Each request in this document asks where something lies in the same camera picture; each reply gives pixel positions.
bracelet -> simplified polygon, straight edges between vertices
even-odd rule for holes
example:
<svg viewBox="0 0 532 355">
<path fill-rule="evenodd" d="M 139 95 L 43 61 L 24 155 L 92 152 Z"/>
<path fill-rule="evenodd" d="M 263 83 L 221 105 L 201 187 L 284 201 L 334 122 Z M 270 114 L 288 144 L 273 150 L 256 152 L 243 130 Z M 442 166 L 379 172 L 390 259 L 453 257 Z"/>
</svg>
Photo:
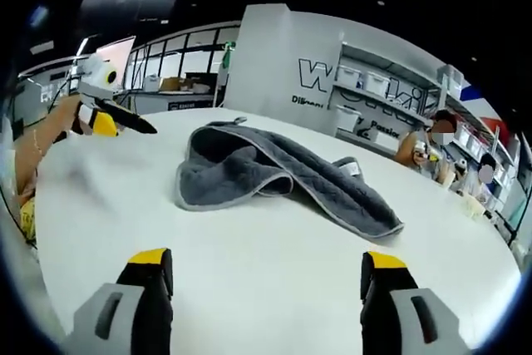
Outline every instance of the bracelet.
<svg viewBox="0 0 532 355">
<path fill-rule="evenodd" d="M 44 154 L 42 153 L 41 147 L 39 147 L 39 144 L 37 143 L 37 129 L 33 130 L 33 147 L 35 147 L 35 150 L 38 151 L 41 158 L 44 158 Z"/>
</svg>

towel label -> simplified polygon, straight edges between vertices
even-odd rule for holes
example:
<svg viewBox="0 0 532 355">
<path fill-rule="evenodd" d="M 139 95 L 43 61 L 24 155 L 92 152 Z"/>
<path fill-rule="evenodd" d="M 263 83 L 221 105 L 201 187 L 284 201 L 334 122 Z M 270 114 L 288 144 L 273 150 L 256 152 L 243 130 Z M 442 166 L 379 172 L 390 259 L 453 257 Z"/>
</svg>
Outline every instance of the towel label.
<svg viewBox="0 0 532 355">
<path fill-rule="evenodd" d="M 358 163 L 356 161 L 353 161 L 353 162 L 350 162 L 348 164 L 342 165 L 340 167 L 340 171 L 348 174 L 349 176 L 360 175 L 360 168 L 358 167 Z"/>
</svg>

white table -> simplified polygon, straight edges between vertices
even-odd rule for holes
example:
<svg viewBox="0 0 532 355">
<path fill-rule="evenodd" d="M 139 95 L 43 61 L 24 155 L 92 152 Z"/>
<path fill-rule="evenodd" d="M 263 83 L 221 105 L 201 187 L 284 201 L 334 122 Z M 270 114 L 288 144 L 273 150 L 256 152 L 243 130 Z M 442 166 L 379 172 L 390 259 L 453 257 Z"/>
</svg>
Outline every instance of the white table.
<svg viewBox="0 0 532 355">
<path fill-rule="evenodd" d="M 178 209 L 175 169 L 190 133 L 236 116 L 326 160 L 356 156 L 367 183 L 405 229 L 372 244 L 285 198 L 257 196 L 215 212 Z M 157 135 L 73 137 L 53 146 L 39 169 L 39 257 L 67 332 L 74 311 L 103 283 L 115 282 L 129 257 L 160 247 L 172 249 L 174 259 L 171 345 L 180 355 L 362 353 L 360 267 L 370 249 L 405 261 L 419 286 L 431 288 L 460 318 L 472 347 L 482 343 L 520 280 L 502 238 L 489 224 L 463 216 L 458 196 L 368 150 L 226 109 L 146 118 Z M 91 178 L 72 174 L 72 162 Z"/>
</svg>

gray towel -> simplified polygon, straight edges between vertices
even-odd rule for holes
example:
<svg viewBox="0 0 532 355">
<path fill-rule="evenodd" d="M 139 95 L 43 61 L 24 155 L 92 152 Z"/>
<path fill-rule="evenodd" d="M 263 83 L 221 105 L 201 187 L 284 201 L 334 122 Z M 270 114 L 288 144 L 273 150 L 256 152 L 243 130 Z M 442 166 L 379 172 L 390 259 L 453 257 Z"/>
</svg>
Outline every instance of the gray towel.
<svg viewBox="0 0 532 355">
<path fill-rule="evenodd" d="M 175 181 L 175 203 L 185 210 L 220 210 L 252 195 L 306 191 L 334 222 L 365 239 L 395 234 L 404 224 L 359 174 L 327 162 L 277 133 L 212 122 L 189 138 Z"/>
</svg>

person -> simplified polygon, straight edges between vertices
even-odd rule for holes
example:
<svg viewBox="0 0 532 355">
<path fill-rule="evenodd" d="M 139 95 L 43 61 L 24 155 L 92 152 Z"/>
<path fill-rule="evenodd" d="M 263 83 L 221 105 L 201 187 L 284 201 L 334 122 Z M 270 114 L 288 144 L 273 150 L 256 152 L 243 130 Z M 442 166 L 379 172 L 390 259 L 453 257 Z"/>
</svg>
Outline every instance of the person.
<svg viewBox="0 0 532 355">
<path fill-rule="evenodd" d="M 34 127 L 15 141 L 15 179 L 21 207 L 20 228 L 26 241 L 35 242 L 35 186 L 37 167 L 54 140 L 69 131 L 76 118 L 78 95 L 62 98 L 59 104 Z"/>
<path fill-rule="evenodd" d="M 455 115 L 448 110 L 439 110 L 433 119 L 432 128 L 408 134 L 394 160 L 442 184 L 449 171 L 443 146 L 452 142 L 457 123 Z"/>
<path fill-rule="evenodd" d="M 491 154 L 485 153 L 480 158 L 478 170 L 466 172 L 461 179 L 451 185 L 451 190 L 459 195 L 467 193 L 485 205 L 491 197 L 487 185 L 493 180 L 496 166 L 495 158 Z"/>
</svg>

